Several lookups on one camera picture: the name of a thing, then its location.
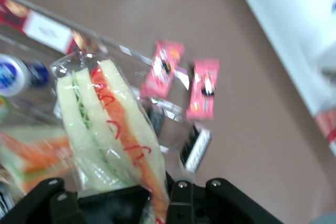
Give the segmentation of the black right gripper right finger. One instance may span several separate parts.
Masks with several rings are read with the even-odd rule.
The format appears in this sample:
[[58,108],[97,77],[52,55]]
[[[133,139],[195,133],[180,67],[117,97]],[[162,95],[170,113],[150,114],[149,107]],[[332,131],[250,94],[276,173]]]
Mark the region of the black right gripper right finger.
[[171,184],[167,223],[281,223],[265,208],[222,178],[204,187],[186,180]]

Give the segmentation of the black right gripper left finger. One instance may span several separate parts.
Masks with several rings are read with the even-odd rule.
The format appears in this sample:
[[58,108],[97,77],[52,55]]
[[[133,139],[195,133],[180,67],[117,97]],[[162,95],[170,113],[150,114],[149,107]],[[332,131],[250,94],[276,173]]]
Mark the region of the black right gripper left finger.
[[86,223],[77,194],[65,190],[61,178],[40,182],[23,197],[1,223]]

